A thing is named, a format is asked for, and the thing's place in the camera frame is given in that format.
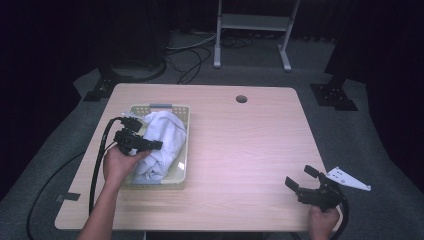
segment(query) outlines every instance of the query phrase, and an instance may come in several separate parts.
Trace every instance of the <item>towel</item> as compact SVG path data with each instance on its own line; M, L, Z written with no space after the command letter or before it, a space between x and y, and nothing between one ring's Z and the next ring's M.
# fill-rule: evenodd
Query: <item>towel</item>
M143 138L162 141L161 150L153 150L145 159L140 160L134 171L133 182L143 180L162 180L184 145L187 131L183 122L168 111L152 112L144 117L149 124Z

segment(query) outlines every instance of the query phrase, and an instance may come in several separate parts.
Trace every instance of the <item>black cable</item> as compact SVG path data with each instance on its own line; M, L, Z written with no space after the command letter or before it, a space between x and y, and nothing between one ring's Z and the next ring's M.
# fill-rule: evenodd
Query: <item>black cable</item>
M202 66L202 63L204 63L210 56L211 56L211 51L209 50L209 49L207 49L207 48L203 48L203 47L197 47L198 49L202 49L202 50L205 50L206 52L207 52L207 56L204 58L204 59L202 59L202 57L200 56L200 54L198 53L198 52L196 52L196 51L194 51L193 49L188 49L187 51L190 51L190 52L192 52L192 53L194 53L197 57L198 57L198 59L199 59L199 62L196 64L196 65L194 65L192 68L190 68L189 70L187 70L179 79L178 79L178 81L177 81L177 84L189 84L191 81L193 81L193 79L197 76L197 74L199 73L199 71L200 71L200 68L201 68L201 66ZM193 69L195 69L196 67L198 67L197 68L197 71L196 71L196 73L194 74L194 76L193 77L191 77L191 79L190 80L188 80L188 81L183 81L183 78L184 77L186 77Z
M291 232L291 233L290 233L290 236L292 236L292 238L293 238L294 240L302 240L302 238L300 238L300 236L299 236L299 234L298 234L298 233Z
M202 41L200 41L198 43L192 44L190 46L185 46L185 47L167 47L166 50L168 50L168 51L176 51L176 52L179 51L179 52L181 52L181 51L184 51L184 50L187 50L187 49L191 49L191 48L195 48L195 47L206 46L208 44L213 45L214 43L212 42L212 40L215 39L215 38L216 38L216 34L212 34L210 37L208 37L208 38L206 38L206 39L204 39L204 40L202 40Z
M175 63L173 63L172 62L172 59L170 59L169 61L167 61L167 63L176 71L176 72L178 72L178 73L180 73L181 74L181 76L183 75L183 74L185 74L185 71L183 71L183 70L181 70L181 69L179 69L176 65L175 65Z
M27 232L27 236L29 239L33 240L34 238L31 235L31 229L30 229L30 224L31 224L31 216L32 216L32 212L34 211L35 205L37 204L38 199L40 198L41 193L44 191L44 189L47 187L47 185L50 183L50 181L56 176L56 174L58 174L63 168L65 168L66 166L68 166L69 163L71 163L72 161L74 161L75 159L77 159L78 157L80 157L81 155L83 155L85 153L81 152L77 155L75 155L74 157L72 157L70 160L68 160L65 164L63 164L61 167L59 167L59 169L57 169L52 176L50 176L50 178L47 180L47 182L44 183L43 187L38 191L32 206L30 208L30 211L28 213L28 217L27 217L27 221L26 221L26 232Z
M112 145L113 145L114 143L116 143L116 142L112 142L111 144L109 144L109 145L106 147L105 151L106 151L106 150L108 150L110 147L112 147Z
M331 240L337 240L340 235L345 230L347 223L349 222L349 202L347 201L346 197L343 196L342 202L341 202L341 210L343 214L343 220L340 223L339 228L337 229L336 233L334 233L333 237L331 237Z
M109 123L107 124L105 131L103 132L103 136L102 136L102 140L101 140L100 148L99 148L99 153L97 154L96 165L94 166L93 178L91 179L90 199L88 202L89 215L91 214L91 211L93 211L93 207L94 207L94 195L96 192L97 176L99 175L100 163L102 162L103 155L105 154L105 151L106 151L105 145L106 145L107 135L109 134L110 128L112 127L113 123L116 120L122 120L122 119L123 118L121 117L111 119Z

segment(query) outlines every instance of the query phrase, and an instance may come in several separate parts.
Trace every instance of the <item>black stand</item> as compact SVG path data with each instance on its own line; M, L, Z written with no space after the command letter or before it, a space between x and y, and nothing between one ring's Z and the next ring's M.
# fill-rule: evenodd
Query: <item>black stand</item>
M141 83L146 82L149 80L152 80L154 78L159 77L162 75L166 70L166 62L165 60L162 60L162 63L157 66L159 69L156 73L153 73L151 76L143 77L143 78L136 78L133 76L123 76L118 73L116 73L112 66L109 64L101 65L98 67L100 72L100 79L97 82L96 86L94 87L93 91L89 91L87 95L85 95L84 101L85 102L98 102L101 98L109 98L110 95L112 95L112 91L115 88L116 84L118 83ZM143 69L147 70L149 72L152 72L155 67L154 66L125 66L126 69Z
M343 91L345 81L345 77L334 75L328 84L311 84L318 105L334 107L339 111L358 111L355 103Z
M109 98L116 84L126 82L125 78L128 78L127 80L132 79L131 77L118 75L112 70L110 65L99 66L98 69L100 79L97 81L93 91L89 91L85 95L85 102L98 102L101 98Z

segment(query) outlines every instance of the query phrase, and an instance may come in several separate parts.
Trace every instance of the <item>white basket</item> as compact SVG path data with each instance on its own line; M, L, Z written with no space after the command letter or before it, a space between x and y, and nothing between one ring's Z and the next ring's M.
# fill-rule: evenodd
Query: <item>white basket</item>
M184 124L187 130L187 138L178 157L169 167L168 174L162 180L146 181L142 184L134 184L131 182L133 174L130 174L122 185L126 189L183 189L184 181L187 172L187 150L188 137L190 126L190 107L187 105L172 105L172 104L136 104L132 105L130 112L137 116L145 116L155 111L170 111L175 114ZM148 124L142 122L143 126L138 132L138 135L144 135Z

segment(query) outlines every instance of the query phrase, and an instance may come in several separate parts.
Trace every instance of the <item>black curtain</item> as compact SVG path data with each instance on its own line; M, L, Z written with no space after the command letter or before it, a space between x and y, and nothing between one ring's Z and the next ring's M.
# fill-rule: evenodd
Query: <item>black curtain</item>
M301 0L293 38L337 40L355 0Z
M84 1L0 3L0 198L77 106L73 82L96 66L99 38L85 6Z
M325 69L367 84L384 147L424 191L424 1L357 0Z

